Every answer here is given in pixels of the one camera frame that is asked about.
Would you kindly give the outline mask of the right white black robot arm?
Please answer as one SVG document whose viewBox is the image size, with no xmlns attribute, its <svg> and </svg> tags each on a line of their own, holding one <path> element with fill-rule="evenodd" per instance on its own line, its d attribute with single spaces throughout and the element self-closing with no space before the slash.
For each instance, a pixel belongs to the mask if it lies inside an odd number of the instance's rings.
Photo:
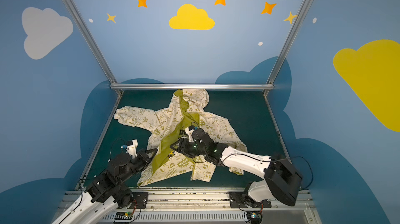
<svg viewBox="0 0 400 224">
<path fill-rule="evenodd" d="M 283 156 L 261 156 L 216 142 L 203 129 L 190 126 L 170 148 L 187 158 L 202 156 L 215 166 L 238 168 L 262 178 L 252 182 L 244 193 L 255 202 L 275 199 L 287 206 L 296 204 L 303 175 Z"/>
</svg>

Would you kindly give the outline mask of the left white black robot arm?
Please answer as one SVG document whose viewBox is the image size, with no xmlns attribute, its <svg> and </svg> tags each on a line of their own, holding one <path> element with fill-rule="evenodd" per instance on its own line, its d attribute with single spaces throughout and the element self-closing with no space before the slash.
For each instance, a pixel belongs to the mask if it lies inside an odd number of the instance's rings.
<svg viewBox="0 0 400 224">
<path fill-rule="evenodd" d="M 134 204 L 136 200 L 125 182 L 145 170 L 157 151 L 141 149 L 137 151 L 136 157 L 129 153 L 118 154 L 53 223 L 95 224 L 117 208 L 127 208 Z"/>
</svg>

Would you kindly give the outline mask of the cream green-lined hooded jacket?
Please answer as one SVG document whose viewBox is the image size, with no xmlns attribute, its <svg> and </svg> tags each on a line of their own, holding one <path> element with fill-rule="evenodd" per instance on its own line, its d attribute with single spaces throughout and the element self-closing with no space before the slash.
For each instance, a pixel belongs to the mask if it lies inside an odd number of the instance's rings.
<svg viewBox="0 0 400 224">
<path fill-rule="evenodd" d="M 158 149 L 151 164 L 141 173 L 138 186 L 149 185 L 171 177 L 191 172 L 191 180 L 209 182 L 216 166 L 206 162 L 204 156 L 188 159 L 174 152 L 170 145 L 181 137 L 181 131 L 190 125 L 199 126 L 216 142 L 227 144 L 236 150 L 246 152 L 246 145 L 240 140 L 228 119 L 204 108 L 209 102 L 204 89 L 183 89 L 174 92 L 167 108 L 152 109 L 125 106 L 116 110 L 114 119 L 120 124 L 139 127 L 151 132 L 148 149 Z"/>
</svg>

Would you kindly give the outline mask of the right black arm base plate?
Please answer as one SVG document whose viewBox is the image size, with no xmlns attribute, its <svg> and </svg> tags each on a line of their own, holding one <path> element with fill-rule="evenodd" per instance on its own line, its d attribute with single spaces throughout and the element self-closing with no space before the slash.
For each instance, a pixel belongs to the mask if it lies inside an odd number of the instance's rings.
<svg viewBox="0 0 400 224">
<path fill-rule="evenodd" d="M 244 192 L 229 192 L 229 203 L 231 208 L 271 208 L 269 199 L 256 202 Z"/>
</svg>

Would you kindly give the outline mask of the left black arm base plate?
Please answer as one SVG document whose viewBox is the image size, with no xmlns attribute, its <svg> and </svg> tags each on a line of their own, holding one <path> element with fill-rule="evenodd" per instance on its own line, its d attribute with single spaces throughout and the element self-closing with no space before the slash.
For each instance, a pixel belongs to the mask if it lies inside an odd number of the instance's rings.
<svg viewBox="0 0 400 224">
<path fill-rule="evenodd" d="M 148 198 L 148 192 L 132 192 L 123 196 L 118 204 L 122 209 L 146 208 Z"/>
</svg>

